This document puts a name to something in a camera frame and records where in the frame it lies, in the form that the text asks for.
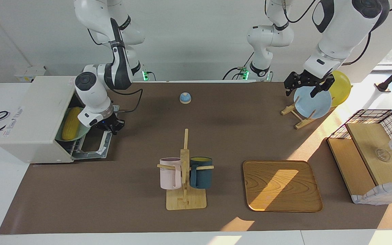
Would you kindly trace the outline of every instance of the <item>pink mug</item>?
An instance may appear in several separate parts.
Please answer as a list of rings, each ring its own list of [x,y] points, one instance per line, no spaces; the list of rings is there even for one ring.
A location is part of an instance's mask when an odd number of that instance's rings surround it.
[[[175,167],[175,170],[160,168],[160,187],[165,190],[181,188],[181,159],[166,157],[160,159],[160,164]]]

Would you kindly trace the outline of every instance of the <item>white wall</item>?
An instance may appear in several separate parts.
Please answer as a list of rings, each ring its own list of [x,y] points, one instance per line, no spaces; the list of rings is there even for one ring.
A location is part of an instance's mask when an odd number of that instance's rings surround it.
[[[300,16],[310,2],[295,1],[291,19]],[[270,25],[264,16],[263,0],[124,3],[132,20],[146,31],[145,43],[135,46],[140,60],[159,80],[221,79],[230,68],[243,65],[252,53],[246,41],[247,30],[254,25]],[[291,46],[271,49],[275,81],[283,81],[293,70],[302,71],[303,62],[320,40],[311,14],[292,24],[295,40]],[[0,82],[15,81],[14,67],[28,62],[45,65],[53,75],[76,75],[84,65],[112,60],[106,47],[92,43],[75,17],[72,0],[0,0],[0,26],[6,42],[12,40],[19,48],[4,47],[0,40]],[[370,48],[361,61],[342,70],[352,82],[359,82],[391,48],[392,12],[373,32]],[[361,50],[360,45],[353,56]]]

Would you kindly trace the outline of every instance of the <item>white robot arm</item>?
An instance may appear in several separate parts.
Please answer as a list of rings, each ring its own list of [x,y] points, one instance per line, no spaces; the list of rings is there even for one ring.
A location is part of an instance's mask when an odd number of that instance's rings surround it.
[[[141,64],[133,48],[145,40],[144,33],[127,14],[121,0],[74,0],[78,20],[96,33],[100,42],[108,42],[113,62],[87,65],[75,80],[76,91],[86,105],[78,115],[86,127],[96,127],[117,133],[124,126],[113,113],[106,88],[127,89]]]
[[[293,71],[285,80],[287,96],[302,86],[315,87],[311,97],[329,90],[334,82],[331,73],[364,37],[383,23],[388,13],[388,0],[321,0],[312,19],[322,39],[304,63],[304,71]]]
[[[292,2],[293,0],[286,1],[286,11],[290,9]],[[273,25],[254,26],[247,33],[247,41],[255,50],[252,61],[246,67],[249,79],[266,80],[273,59],[273,54],[267,48],[286,47],[293,42],[294,33],[283,14],[282,3],[282,0],[270,0],[267,5],[267,17]]]

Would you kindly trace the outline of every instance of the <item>green plate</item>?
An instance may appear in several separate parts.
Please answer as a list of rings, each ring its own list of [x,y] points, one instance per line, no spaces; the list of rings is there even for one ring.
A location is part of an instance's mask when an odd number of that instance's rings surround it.
[[[62,121],[62,123],[60,125],[60,128],[59,128],[59,131],[57,132],[57,135],[55,137],[56,141],[67,142],[67,141],[65,141],[64,139],[61,138],[61,133],[63,132],[64,123],[66,122],[66,118],[67,118],[67,115],[69,114],[69,110],[70,109],[71,108],[68,108],[66,110],[66,113],[64,114],[63,121]],[[76,141],[76,140],[82,138],[84,135],[86,135],[89,132],[89,130],[90,130],[90,128],[88,128],[88,127],[84,126],[82,123],[80,123],[80,125],[78,127],[78,131],[77,131],[77,136],[74,139],[70,140],[70,141]]]

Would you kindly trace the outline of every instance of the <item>wire basket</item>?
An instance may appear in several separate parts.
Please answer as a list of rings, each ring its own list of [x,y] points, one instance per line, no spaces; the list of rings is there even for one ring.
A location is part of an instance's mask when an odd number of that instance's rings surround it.
[[[333,132],[330,138],[352,138],[346,124],[381,124],[388,136],[392,138],[392,110],[359,110]]]

